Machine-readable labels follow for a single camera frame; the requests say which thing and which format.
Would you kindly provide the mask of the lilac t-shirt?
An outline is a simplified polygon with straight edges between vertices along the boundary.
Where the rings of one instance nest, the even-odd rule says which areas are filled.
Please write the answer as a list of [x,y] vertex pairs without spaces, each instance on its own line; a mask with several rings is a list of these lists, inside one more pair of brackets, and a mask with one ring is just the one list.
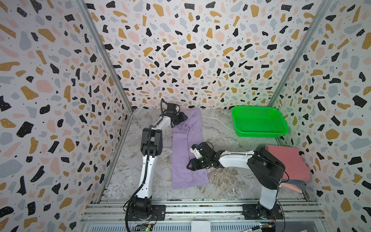
[[203,142],[202,114],[199,108],[184,110],[187,119],[173,128],[172,139],[172,188],[186,189],[209,184],[205,169],[187,169],[189,161],[195,158],[190,152],[194,144]]

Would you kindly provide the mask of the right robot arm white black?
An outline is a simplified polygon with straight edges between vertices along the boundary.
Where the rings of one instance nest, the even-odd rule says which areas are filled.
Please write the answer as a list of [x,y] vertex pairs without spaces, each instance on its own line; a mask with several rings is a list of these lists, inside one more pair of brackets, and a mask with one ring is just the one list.
[[195,155],[187,169],[198,171],[208,168],[249,169],[262,185],[260,199],[256,204],[244,204],[243,216],[246,220],[282,219],[283,213],[277,203],[281,180],[286,173],[285,165],[264,147],[248,152],[215,151],[208,144],[192,145],[190,152]]

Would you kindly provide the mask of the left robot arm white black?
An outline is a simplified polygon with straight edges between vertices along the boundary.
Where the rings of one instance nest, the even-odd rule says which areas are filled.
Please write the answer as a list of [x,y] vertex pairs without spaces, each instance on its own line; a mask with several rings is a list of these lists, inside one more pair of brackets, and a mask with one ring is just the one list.
[[146,219],[152,214],[152,181],[157,157],[163,149],[163,131],[168,127],[179,125],[186,119],[187,116],[183,112],[174,114],[165,112],[156,124],[143,129],[141,140],[143,167],[140,184],[128,201],[127,216]]

